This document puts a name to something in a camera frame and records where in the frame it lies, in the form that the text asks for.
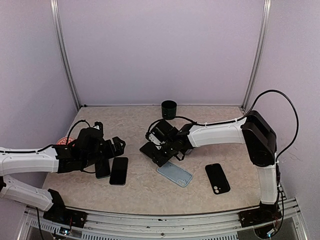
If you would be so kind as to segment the light blue phone case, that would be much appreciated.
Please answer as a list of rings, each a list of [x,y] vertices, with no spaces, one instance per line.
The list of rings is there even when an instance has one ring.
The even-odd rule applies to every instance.
[[[191,173],[169,161],[163,166],[158,167],[156,171],[166,179],[182,188],[187,187],[190,181],[193,179],[193,175]]]

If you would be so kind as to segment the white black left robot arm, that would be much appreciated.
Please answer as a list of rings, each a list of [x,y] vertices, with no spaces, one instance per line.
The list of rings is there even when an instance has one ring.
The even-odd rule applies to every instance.
[[[0,196],[24,203],[51,214],[63,223],[70,218],[70,211],[59,192],[36,188],[11,177],[20,173],[85,172],[94,166],[93,174],[99,175],[110,159],[125,152],[126,143],[119,137],[105,140],[103,124],[95,122],[80,130],[78,137],[66,144],[50,144],[41,149],[0,149]]]

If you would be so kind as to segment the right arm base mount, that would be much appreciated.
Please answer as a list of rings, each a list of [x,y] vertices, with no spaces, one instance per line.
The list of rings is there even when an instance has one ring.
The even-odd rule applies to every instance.
[[[242,228],[260,225],[275,221],[282,218],[282,213],[279,210],[270,211],[262,210],[260,208],[240,211],[238,213],[240,224]]]

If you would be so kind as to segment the black phone white back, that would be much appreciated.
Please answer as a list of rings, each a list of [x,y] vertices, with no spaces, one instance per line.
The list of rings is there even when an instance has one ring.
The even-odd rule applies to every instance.
[[[162,167],[166,164],[172,157],[165,155],[160,149],[158,149],[153,143],[145,143],[139,151],[146,155],[152,160],[158,167]]]

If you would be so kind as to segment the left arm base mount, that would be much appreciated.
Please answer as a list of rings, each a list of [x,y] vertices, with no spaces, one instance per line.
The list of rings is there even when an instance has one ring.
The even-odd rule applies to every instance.
[[[84,228],[88,214],[68,208],[55,208],[45,211],[43,218],[69,227]]]

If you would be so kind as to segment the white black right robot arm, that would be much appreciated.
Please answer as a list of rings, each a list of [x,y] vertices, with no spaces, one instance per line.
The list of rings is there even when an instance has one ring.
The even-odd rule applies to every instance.
[[[194,148],[244,144],[250,161],[258,171],[260,203],[255,216],[260,222],[266,222],[277,211],[281,179],[279,156],[295,140],[292,139],[278,152],[276,133],[258,111],[251,108],[239,118],[213,123],[198,123],[188,119],[188,123],[181,129],[162,118],[150,124],[145,138],[147,143],[139,150],[158,167],[162,167],[171,158],[185,156]]]

